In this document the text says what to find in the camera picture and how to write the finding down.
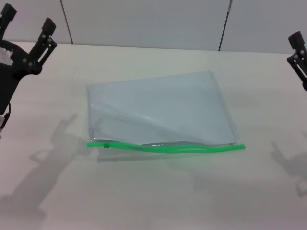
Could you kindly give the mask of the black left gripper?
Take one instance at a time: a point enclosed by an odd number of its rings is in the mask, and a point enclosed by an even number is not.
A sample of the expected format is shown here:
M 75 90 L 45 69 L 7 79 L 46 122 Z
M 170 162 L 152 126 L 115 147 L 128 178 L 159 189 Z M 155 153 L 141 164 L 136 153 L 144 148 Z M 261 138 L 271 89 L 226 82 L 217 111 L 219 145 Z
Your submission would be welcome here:
M 14 19 L 17 10 L 10 4 L 5 4 L 0 17 L 0 47 L 8 51 L 12 51 L 11 65 L 0 64 L 0 114 L 4 114 L 8 104 L 19 84 L 21 77 L 17 77 L 17 73 L 23 68 L 23 59 L 25 51 L 18 45 L 2 40 L 5 30 L 9 23 Z M 44 63 L 47 61 L 51 53 L 57 47 L 57 43 L 53 40 L 52 35 L 56 29 L 55 23 L 46 18 L 42 32 L 26 57 L 26 72 L 28 74 L 38 75 L 42 71 Z

